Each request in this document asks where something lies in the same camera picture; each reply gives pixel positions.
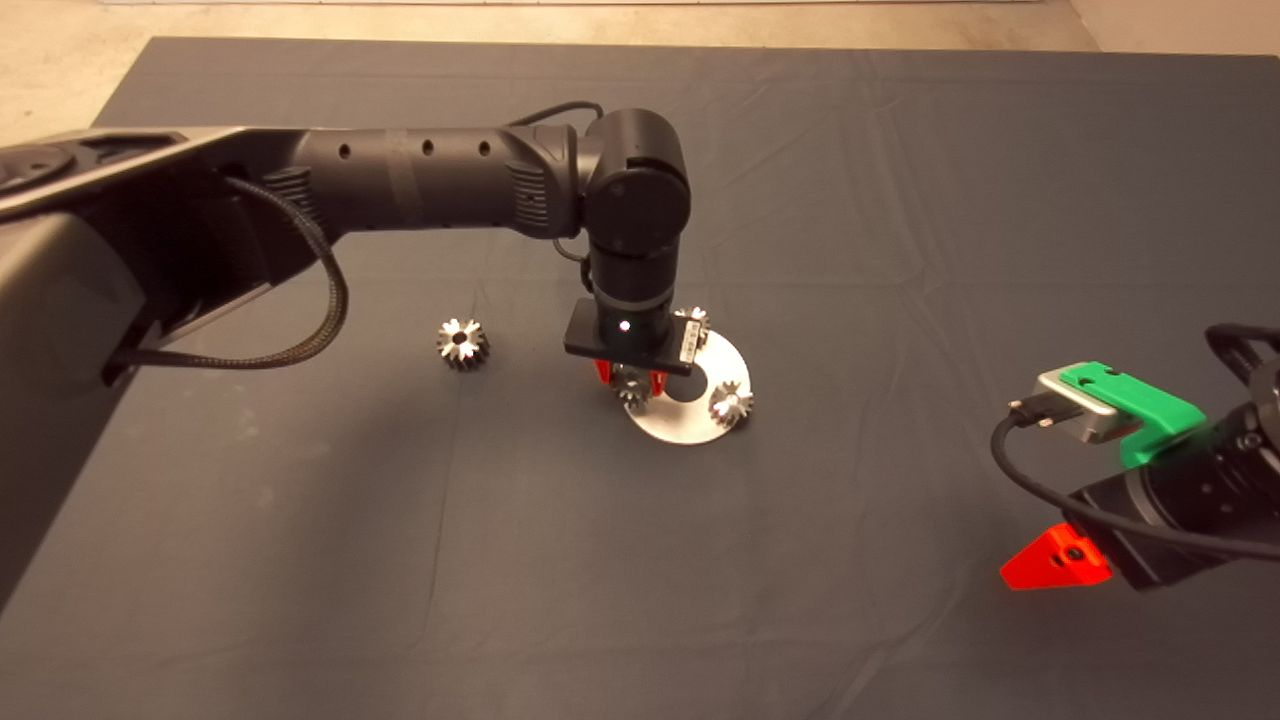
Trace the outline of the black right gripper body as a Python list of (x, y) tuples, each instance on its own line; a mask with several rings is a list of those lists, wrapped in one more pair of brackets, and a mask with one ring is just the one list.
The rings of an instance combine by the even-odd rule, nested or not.
[[(1261, 439), (1189, 439), (1071, 497), (1151, 527), (1270, 543), (1271, 447)], [(1065, 518), (1134, 591), (1162, 589), (1231, 561), (1119, 533), (1074, 512)]]

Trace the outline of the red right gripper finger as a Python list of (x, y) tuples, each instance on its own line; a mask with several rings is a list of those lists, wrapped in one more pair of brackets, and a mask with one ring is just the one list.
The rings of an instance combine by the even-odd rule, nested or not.
[(1097, 546), (1073, 525), (1052, 525), (1010, 557), (1000, 577), (1011, 591), (1098, 585), (1114, 570)]

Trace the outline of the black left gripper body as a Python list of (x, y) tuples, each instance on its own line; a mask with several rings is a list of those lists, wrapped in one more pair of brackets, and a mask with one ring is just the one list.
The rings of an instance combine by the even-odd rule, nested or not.
[(703, 322), (666, 307), (639, 313), (580, 299), (563, 334), (567, 354), (609, 364), (689, 375), (701, 347)]

